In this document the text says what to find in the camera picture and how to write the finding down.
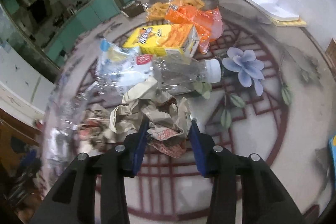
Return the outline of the crushed clear plastic bottle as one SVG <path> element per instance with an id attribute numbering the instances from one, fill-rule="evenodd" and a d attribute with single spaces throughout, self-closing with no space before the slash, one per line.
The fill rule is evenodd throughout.
<path id="1" fill-rule="evenodd" d="M 141 54 L 140 47 L 121 48 L 103 39 L 96 77 L 103 92 L 124 95 L 136 84 L 153 77 L 158 87 L 172 95 L 190 93 L 197 84 L 221 81 L 221 65 L 216 59 L 197 61 L 177 54 Z"/>

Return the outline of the yellow cracker box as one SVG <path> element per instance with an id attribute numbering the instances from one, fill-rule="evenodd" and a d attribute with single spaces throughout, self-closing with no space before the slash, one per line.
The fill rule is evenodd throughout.
<path id="1" fill-rule="evenodd" d="M 124 48 L 139 47 L 141 53 L 156 56 L 180 54 L 192 58 L 200 39 L 193 24 L 163 24 L 135 29 Z"/>

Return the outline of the orange snack bag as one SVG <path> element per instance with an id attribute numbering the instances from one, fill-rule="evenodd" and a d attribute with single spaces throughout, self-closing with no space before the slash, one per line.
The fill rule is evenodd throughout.
<path id="1" fill-rule="evenodd" d="M 165 19 L 173 24 L 193 24 L 197 30 L 201 54 L 207 54 L 210 43 L 223 33 L 222 15 L 218 8 L 202 11 L 191 5 L 171 6 L 165 14 Z"/>

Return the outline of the teal kitchen cabinets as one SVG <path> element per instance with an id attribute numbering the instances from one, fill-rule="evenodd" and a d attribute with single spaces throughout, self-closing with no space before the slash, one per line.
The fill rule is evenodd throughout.
<path id="1" fill-rule="evenodd" d="M 45 53 L 59 67 L 72 52 L 79 35 L 120 13 L 114 0 L 91 0 L 72 15 L 48 43 Z"/>

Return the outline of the clear plastic wrapper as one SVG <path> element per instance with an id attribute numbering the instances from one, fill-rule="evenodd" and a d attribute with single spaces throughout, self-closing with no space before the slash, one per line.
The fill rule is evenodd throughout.
<path id="1" fill-rule="evenodd" d="M 93 156 L 107 147 L 103 140 L 97 144 L 81 141 L 78 133 L 89 102 L 101 91 L 102 83 L 93 81 L 79 93 L 71 90 L 75 86 L 69 76 L 60 76 L 47 104 L 41 148 L 42 174 L 46 177 L 59 177 L 78 151 Z"/>

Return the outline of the blue yellow object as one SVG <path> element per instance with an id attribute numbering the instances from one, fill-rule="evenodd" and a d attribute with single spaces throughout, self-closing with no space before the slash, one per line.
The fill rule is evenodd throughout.
<path id="1" fill-rule="evenodd" d="M 329 147 L 330 156 L 331 156 L 331 166 L 332 166 L 332 169 L 333 169 L 333 173 L 335 173 L 335 167 L 336 167 L 336 145 L 335 145 L 335 139 L 336 139 L 336 135 L 334 135 L 333 137 L 331 137 L 328 140 L 328 147 Z"/>

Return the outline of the small brown box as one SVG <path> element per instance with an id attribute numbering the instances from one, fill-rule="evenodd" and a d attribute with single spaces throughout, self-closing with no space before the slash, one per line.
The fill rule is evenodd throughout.
<path id="1" fill-rule="evenodd" d="M 123 6 L 120 11 L 127 18 L 134 18 L 139 14 L 145 12 L 143 5 L 140 1 L 132 1 L 128 3 L 126 6 Z"/>

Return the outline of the white power strip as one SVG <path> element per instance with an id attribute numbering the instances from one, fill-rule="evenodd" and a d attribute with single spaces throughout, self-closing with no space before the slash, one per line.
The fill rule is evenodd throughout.
<path id="1" fill-rule="evenodd" d="M 278 0 L 245 0 L 265 15 L 280 22 L 299 20 L 299 15 L 286 11 L 277 3 Z"/>

